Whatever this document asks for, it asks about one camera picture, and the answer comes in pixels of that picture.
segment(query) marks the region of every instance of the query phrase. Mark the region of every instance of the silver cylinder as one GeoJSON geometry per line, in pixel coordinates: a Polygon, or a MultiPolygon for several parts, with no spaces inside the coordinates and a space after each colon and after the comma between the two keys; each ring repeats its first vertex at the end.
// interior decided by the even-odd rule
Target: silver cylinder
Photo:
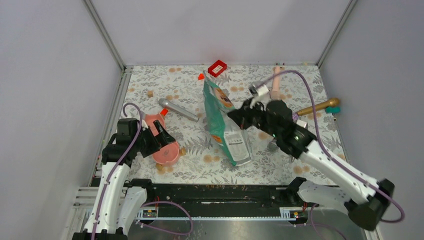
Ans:
{"type": "Polygon", "coordinates": [[[194,121],[194,122],[199,121],[198,116],[187,111],[184,107],[178,106],[177,104],[168,101],[166,98],[159,99],[159,104],[166,109],[176,112],[177,114],[183,115],[184,117],[190,119],[191,121],[194,121]]]}

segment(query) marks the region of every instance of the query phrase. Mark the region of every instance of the pink bowl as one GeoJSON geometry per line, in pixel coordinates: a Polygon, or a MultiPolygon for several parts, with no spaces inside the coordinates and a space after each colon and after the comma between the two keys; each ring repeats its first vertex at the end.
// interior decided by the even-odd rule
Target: pink bowl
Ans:
{"type": "MultiPolygon", "coordinates": [[[[147,125],[151,128],[154,136],[158,135],[154,121],[159,120],[159,123],[166,129],[165,119],[161,114],[146,115],[144,118],[147,125]]],[[[162,147],[159,151],[152,154],[154,161],[163,166],[172,166],[180,158],[180,145],[177,141],[162,147]]]]}

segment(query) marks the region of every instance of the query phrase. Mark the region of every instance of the gray wall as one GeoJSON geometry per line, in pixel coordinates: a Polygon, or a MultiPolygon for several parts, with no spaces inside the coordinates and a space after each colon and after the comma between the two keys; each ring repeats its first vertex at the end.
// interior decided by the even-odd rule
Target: gray wall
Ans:
{"type": "MultiPolygon", "coordinates": [[[[424,199],[424,2],[359,0],[321,69],[350,161],[391,180],[406,211],[384,240],[421,239],[424,199]]],[[[391,206],[385,219],[399,216],[391,206]]]]}
{"type": "Polygon", "coordinates": [[[349,0],[93,0],[134,64],[315,63],[349,0]]]}
{"type": "Polygon", "coordinates": [[[0,33],[0,238],[57,240],[120,70],[81,0],[3,0],[0,33]]]}

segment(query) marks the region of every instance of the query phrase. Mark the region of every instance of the table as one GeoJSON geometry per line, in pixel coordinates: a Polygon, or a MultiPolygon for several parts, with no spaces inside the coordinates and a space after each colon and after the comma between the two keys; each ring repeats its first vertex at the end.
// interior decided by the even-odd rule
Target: table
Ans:
{"type": "MultiPolygon", "coordinates": [[[[273,74],[272,65],[229,65],[214,82],[227,94],[236,108],[251,97],[248,87],[273,74]]],[[[160,98],[185,107],[200,118],[193,122],[169,112],[165,117],[166,130],[174,136],[187,154],[181,156],[173,166],[159,170],[151,156],[137,157],[131,166],[128,179],[147,178],[154,183],[173,184],[263,184],[285,185],[295,177],[304,177],[317,184],[334,185],[317,169],[290,157],[278,150],[267,148],[272,137],[251,128],[249,138],[254,160],[246,165],[232,166],[219,146],[206,130],[203,81],[198,75],[206,71],[206,65],[139,65],[134,66],[124,103],[137,104],[146,114],[157,114],[162,110],[160,98]]],[[[309,65],[283,66],[286,70],[301,72],[313,91],[316,103],[328,99],[318,67],[309,65]]],[[[309,107],[309,99],[302,80],[295,74],[283,75],[280,82],[281,98],[294,111],[309,107]]],[[[127,108],[130,117],[138,118],[133,107],[127,108]]],[[[334,117],[319,111],[318,125],[323,143],[342,159],[345,158],[334,117]]],[[[308,122],[308,129],[315,132],[312,114],[299,119],[308,122]]]]}

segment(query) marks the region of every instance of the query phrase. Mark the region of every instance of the green object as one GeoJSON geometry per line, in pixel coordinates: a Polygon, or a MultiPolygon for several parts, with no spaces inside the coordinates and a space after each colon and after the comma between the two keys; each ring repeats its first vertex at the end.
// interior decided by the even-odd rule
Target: green object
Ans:
{"type": "Polygon", "coordinates": [[[240,166],[252,160],[249,135],[246,130],[227,116],[234,110],[227,95],[219,86],[211,81],[208,74],[204,74],[203,96],[204,109],[209,133],[215,142],[227,155],[233,166],[240,166]]]}
{"type": "Polygon", "coordinates": [[[329,106],[325,109],[325,112],[328,113],[328,114],[338,114],[338,113],[340,113],[340,107],[339,106],[335,106],[335,107],[329,106]]]}

